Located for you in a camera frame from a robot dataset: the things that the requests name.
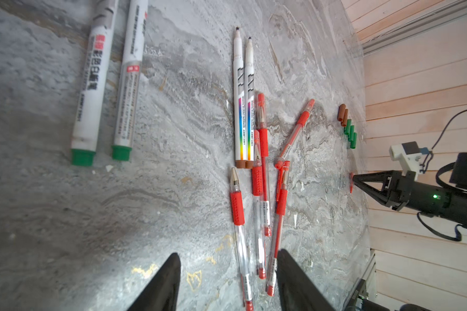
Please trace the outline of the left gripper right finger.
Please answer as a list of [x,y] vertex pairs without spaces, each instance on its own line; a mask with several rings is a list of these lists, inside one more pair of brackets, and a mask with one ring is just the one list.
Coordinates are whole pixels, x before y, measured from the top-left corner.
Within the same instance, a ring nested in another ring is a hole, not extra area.
[[287,250],[278,252],[277,280],[282,310],[334,311]]

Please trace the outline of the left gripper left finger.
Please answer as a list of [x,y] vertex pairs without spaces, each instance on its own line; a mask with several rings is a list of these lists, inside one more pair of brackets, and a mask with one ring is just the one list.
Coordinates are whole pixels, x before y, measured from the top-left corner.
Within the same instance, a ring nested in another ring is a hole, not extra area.
[[177,253],[172,253],[127,310],[175,311],[180,277],[180,257]]

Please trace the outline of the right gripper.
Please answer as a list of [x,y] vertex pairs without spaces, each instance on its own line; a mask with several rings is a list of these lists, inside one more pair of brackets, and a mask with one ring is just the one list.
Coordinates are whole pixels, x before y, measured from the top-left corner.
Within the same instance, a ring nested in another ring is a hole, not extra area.
[[410,172],[406,176],[400,171],[355,174],[352,182],[377,203],[395,211],[408,207],[428,216],[455,215],[449,190],[417,182]]

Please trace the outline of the green pen cap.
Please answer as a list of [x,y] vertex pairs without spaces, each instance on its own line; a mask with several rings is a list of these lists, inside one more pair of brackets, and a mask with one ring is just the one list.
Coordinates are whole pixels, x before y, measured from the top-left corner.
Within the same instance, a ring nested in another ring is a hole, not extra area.
[[350,135],[350,128],[352,126],[352,120],[351,119],[348,119],[346,121],[346,126],[345,126],[345,135],[346,136],[349,136]]
[[348,141],[349,142],[353,142],[354,141],[354,125],[351,125],[349,127],[349,131],[348,131]]
[[358,141],[358,134],[354,132],[352,135],[350,135],[351,141],[350,141],[350,148],[355,149]]

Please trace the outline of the brown pen cap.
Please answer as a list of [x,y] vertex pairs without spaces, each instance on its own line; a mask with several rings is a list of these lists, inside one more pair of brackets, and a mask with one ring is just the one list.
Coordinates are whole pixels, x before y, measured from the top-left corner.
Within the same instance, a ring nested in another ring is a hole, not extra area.
[[342,118],[342,123],[341,123],[342,127],[346,126],[347,120],[348,120],[348,109],[346,109],[345,112],[344,112],[344,115],[343,115],[343,118]]
[[338,115],[337,115],[337,120],[342,123],[343,119],[344,119],[344,116],[345,116],[345,111],[346,111],[346,105],[345,104],[341,104],[339,106],[339,110],[338,110]]

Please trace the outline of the brown marker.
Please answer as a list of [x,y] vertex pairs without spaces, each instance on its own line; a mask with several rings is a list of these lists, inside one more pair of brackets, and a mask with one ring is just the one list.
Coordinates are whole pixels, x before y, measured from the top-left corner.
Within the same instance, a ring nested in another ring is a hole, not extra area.
[[233,40],[233,108],[234,108],[234,139],[235,162],[237,168],[246,168],[245,130],[244,130],[244,61],[242,39],[239,27],[236,28]]
[[247,161],[246,168],[252,169],[254,166],[254,48],[252,38],[249,37],[246,43],[245,59],[245,100],[247,112],[246,132],[247,137]]

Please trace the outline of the green marker pen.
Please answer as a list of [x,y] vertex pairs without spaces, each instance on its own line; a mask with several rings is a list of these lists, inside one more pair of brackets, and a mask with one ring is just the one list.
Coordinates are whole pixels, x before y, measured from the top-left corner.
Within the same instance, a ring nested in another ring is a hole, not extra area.
[[147,0],[131,1],[128,10],[118,89],[118,113],[112,144],[112,158],[117,161],[128,161],[131,156],[148,6]]
[[92,166],[96,154],[118,4],[116,0],[96,2],[71,140],[75,166]]

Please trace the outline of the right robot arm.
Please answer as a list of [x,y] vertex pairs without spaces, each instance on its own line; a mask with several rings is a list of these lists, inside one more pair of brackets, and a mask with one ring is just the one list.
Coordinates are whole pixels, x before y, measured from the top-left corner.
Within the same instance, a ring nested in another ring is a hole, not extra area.
[[437,171],[436,186],[415,181],[413,171],[359,174],[352,177],[352,182],[377,203],[394,211],[407,207],[417,211],[417,218],[424,215],[455,222],[455,237],[439,233],[424,221],[420,223],[437,237],[462,240],[458,228],[467,229],[467,152]]

